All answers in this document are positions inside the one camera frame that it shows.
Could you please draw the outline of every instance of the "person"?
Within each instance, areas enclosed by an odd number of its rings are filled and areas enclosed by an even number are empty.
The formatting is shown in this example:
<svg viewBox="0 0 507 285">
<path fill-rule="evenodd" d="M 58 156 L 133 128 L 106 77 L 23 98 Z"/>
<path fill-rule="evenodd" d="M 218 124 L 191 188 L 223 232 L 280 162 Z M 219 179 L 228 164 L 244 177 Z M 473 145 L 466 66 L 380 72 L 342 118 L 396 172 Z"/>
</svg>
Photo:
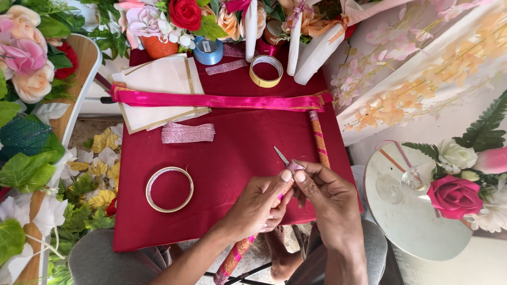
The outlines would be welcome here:
<svg viewBox="0 0 507 285">
<path fill-rule="evenodd" d="M 224 218 L 172 263 L 161 247 L 114 253 L 113 229 L 89 233 L 70 253 L 74 284 L 194 285 L 227 246 L 257 232 L 269 233 L 271 274 L 287 285 L 378 284 L 387 243 L 380 228 L 361 220 L 355 187 L 321 164 L 301 164 L 278 208 L 271 205 L 293 178 L 288 170 L 252 178 Z M 301 252 L 289 254 L 278 224 L 293 196 L 300 206 L 313 204 L 316 227 Z"/>
</svg>

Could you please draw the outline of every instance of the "wine glass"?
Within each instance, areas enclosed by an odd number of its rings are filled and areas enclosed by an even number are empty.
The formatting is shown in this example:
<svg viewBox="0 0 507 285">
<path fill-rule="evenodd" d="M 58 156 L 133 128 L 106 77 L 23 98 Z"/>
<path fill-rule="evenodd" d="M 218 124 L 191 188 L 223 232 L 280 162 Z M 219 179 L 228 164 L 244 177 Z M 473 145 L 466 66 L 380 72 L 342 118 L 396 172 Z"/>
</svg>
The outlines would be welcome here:
<svg viewBox="0 0 507 285">
<path fill-rule="evenodd" d="M 403 173 L 401 183 L 392 175 L 380 176 L 377 179 L 380 198 L 389 204 L 398 204 L 403 200 L 403 193 L 409 192 L 420 200 L 431 203 L 426 193 L 433 181 L 436 166 L 435 162 L 414 166 Z"/>
</svg>

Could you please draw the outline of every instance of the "red rose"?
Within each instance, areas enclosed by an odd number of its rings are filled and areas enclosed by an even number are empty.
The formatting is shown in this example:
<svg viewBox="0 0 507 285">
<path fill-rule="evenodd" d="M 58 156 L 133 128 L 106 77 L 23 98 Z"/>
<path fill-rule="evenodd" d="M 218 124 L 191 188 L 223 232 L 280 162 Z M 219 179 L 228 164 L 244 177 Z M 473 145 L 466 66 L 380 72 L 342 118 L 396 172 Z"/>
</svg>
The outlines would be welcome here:
<svg viewBox="0 0 507 285">
<path fill-rule="evenodd" d="M 111 204 L 109 204 L 109 207 L 107 207 L 105 210 L 105 214 L 109 217 L 112 217 L 116 214 L 116 198 L 111 201 Z"/>
<path fill-rule="evenodd" d="M 198 30 L 201 28 L 201 8 L 195 0 L 171 0 L 169 18 L 180 28 Z"/>
<path fill-rule="evenodd" d="M 433 207 L 444 218 L 463 219 L 463 215 L 478 213 L 483 202 L 478 196 L 481 187 L 470 180 L 446 175 L 431 182 L 427 195 Z"/>
<path fill-rule="evenodd" d="M 78 69 L 78 55 L 74 51 L 74 49 L 68 45 L 67 42 L 64 42 L 61 47 L 56 47 L 59 51 L 62 51 L 65 54 L 65 57 L 70 60 L 72 63 L 72 67 L 67 68 L 60 68 L 55 71 L 55 77 L 58 79 L 64 80 L 69 75 L 76 72 L 76 69 Z"/>
</svg>

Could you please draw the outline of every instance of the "pink bow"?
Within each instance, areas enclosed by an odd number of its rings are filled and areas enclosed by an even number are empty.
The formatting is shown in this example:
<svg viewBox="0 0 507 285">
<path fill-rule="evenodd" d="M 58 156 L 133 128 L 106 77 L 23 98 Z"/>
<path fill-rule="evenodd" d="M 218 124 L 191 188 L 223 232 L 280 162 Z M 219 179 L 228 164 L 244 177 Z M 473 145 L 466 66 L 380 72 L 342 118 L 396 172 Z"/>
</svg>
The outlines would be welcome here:
<svg viewBox="0 0 507 285">
<path fill-rule="evenodd" d="M 227 7 L 227 13 L 231 14 L 236 11 L 243 10 L 243 13 L 248 10 L 248 5 L 250 5 L 251 0 L 230 0 L 225 3 Z"/>
<path fill-rule="evenodd" d="M 294 11 L 294 14 L 287 17 L 287 19 L 285 20 L 285 26 L 289 29 L 293 29 L 294 27 L 296 27 L 296 24 L 298 23 L 299 20 L 299 15 L 305 10 L 308 13 L 313 12 L 313 9 L 311 9 L 307 4 L 305 4 L 305 0 L 301 0 L 301 2 L 299 2 L 297 6 L 294 5 L 294 7 L 292 7 L 292 11 Z M 292 22 L 292 25 L 289 25 L 288 22 L 293 19 L 294 21 Z"/>
</svg>

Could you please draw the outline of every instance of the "flower pot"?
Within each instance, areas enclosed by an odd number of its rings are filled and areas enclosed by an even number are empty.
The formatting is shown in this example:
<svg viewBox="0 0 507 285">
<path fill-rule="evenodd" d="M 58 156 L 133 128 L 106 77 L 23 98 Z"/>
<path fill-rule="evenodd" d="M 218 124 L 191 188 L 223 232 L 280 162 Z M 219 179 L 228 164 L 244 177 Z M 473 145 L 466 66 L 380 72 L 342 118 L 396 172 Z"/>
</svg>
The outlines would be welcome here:
<svg viewBox="0 0 507 285">
<path fill-rule="evenodd" d="M 140 37 L 144 49 L 152 60 L 178 53 L 178 44 L 172 43 L 168 38 L 163 37 Z"/>
</svg>

